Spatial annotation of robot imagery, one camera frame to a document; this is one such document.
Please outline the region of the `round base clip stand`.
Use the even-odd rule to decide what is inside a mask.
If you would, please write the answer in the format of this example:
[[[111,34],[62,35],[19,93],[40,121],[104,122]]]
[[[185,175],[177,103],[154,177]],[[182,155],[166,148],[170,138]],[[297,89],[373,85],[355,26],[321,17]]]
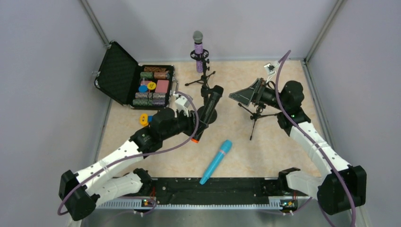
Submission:
[[[203,106],[201,106],[197,109],[197,113],[199,114],[199,116],[202,115],[202,113],[204,112],[205,108],[208,105],[209,96],[210,96],[210,88],[207,85],[202,85],[200,93],[201,93],[201,97],[203,98]],[[217,105],[217,103],[215,102],[214,105],[212,106],[213,110],[210,114],[208,124],[214,123],[217,119],[218,114],[216,111],[216,105]]]

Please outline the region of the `black orange-tipped microphone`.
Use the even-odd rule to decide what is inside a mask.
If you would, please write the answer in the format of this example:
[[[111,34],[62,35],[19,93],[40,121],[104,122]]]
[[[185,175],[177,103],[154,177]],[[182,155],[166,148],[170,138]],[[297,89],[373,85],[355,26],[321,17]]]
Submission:
[[[223,95],[223,92],[224,92],[224,88],[219,85],[215,85],[213,88],[211,88],[208,105],[214,105],[215,102],[218,104],[220,98]],[[200,141],[204,131],[205,130],[203,130],[201,132],[196,131],[195,135],[192,138],[192,141],[198,143]]]

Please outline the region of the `purple glitter microphone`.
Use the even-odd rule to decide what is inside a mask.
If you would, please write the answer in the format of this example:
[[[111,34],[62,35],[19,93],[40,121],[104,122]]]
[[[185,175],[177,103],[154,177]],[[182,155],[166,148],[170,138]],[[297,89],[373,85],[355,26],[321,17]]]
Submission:
[[[203,56],[203,34],[201,31],[195,31],[192,35],[193,40],[194,40],[194,54],[195,58],[197,59],[196,61],[196,68],[198,73],[203,72],[203,66],[202,66],[202,61],[201,57]]]

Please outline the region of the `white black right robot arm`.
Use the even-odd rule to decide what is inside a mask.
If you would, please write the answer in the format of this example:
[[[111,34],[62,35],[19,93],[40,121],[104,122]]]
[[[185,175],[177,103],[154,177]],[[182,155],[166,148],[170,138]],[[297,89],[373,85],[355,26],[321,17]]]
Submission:
[[[344,160],[317,132],[301,107],[305,96],[300,82],[289,80],[277,91],[271,79],[279,65],[266,64],[267,79],[257,78],[249,87],[231,93],[229,98],[244,109],[250,104],[256,106],[257,111],[251,116],[254,121],[263,117],[261,113],[267,106],[278,109],[276,117],[280,128],[301,146],[321,174],[321,177],[314,177],[295,167],[280,171],[281,188],[316,199],[329,215],[365,205],[366,171]]]

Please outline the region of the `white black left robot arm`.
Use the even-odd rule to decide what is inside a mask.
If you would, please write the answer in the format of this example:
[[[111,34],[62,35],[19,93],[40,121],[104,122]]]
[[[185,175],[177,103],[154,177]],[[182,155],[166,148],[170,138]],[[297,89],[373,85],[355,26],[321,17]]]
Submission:
[[[89,216],[97,206],[125,194],[136,193],[148,182],[145,170],[122,177],[118,173],[145,158],[178,149],[189,141],[199,141],[209,127],[220,95],[211,94],[204,106],[188,109],[191,98],[176,94],[176,110],[163,108],[152,121],[136,131],[114,152],[77,172],[61,176],[58,215],[69,214],[73,221]]]

